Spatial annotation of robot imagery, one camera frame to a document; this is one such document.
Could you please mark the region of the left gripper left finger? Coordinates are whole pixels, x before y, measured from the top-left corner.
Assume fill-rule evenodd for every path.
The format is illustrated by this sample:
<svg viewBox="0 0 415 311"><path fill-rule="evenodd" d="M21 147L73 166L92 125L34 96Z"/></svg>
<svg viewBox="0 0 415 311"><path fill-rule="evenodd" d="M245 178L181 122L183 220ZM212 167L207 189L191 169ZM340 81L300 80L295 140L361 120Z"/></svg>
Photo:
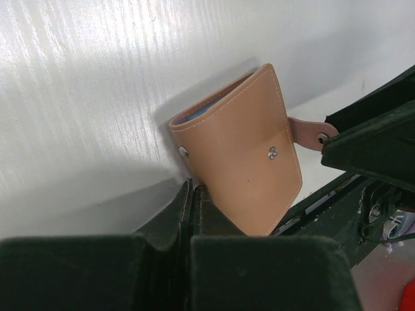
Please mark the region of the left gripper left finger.
<svg viewBox="0 0 415 311"><path fill-rule="evenodd" d="M134 233L1 241L2 310L184 310L193 182Z"/></svg>

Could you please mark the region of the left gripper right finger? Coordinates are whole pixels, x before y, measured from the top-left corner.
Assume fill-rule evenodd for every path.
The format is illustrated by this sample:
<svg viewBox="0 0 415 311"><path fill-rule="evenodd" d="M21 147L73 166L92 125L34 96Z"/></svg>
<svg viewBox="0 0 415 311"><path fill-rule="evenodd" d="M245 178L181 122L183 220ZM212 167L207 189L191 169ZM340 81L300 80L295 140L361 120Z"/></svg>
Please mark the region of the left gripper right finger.
<svg viewBox="0 0 415 311"><path fill-rule="evenodd" d="M346 253L312 235L242 234L196 189L189 252L191 310L360 310Z"/></svg>

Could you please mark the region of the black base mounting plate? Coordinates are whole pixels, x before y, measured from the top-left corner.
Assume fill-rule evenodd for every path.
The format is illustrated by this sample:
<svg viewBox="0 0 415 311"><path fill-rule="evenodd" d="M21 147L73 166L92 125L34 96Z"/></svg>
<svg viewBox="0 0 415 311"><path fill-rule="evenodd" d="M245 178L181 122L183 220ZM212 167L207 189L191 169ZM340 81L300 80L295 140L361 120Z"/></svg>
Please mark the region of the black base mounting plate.
<svg viewBox="0 0 415 311"><path fill-rule="evenodd" d="M333 239L346 253L352 266L361 262L377 247L383 223L366 230L370 209L386 207L390 213L403 190L383 181L346 172L297 203L271 233L278 235L312 235Z"/></svg>

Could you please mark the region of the red plastic bin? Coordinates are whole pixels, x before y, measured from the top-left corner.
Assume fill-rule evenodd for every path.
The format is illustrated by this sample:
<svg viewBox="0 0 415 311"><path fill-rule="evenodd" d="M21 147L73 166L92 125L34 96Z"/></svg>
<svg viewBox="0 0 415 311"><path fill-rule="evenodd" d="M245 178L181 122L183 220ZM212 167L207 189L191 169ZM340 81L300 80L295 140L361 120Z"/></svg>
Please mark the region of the red plastic bin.
<svg viewBox="0 0 415 311"><path fill-rule="evenodd" d="M415 311L415 280L405 286L399 311Z"/></svg>

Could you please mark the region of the tan leather card holder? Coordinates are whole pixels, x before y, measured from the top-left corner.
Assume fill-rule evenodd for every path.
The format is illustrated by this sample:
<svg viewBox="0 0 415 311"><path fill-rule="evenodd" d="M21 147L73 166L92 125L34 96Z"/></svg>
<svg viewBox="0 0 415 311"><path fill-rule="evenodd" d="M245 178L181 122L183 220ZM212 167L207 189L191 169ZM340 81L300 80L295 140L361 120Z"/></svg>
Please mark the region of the tan leather card holder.
<svg viewBox="0 0 415 311"><path fill-rule="evenodd" d="M321 151L338 130L289 117L267 63L177 114L169 129L216 207L248 236L268 236L302 188L296 145Z"/></svg>

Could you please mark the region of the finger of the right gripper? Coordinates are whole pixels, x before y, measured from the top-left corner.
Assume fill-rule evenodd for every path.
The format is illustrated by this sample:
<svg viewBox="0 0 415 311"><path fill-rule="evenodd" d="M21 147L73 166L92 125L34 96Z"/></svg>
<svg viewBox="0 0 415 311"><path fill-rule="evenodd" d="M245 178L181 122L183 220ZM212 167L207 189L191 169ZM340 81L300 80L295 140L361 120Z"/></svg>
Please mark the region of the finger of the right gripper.
<svg viewBox="0 0 415 311"><path fill-rule="evenodd" d="M414 68L326 117L322 164L414 191Z"/></svg>

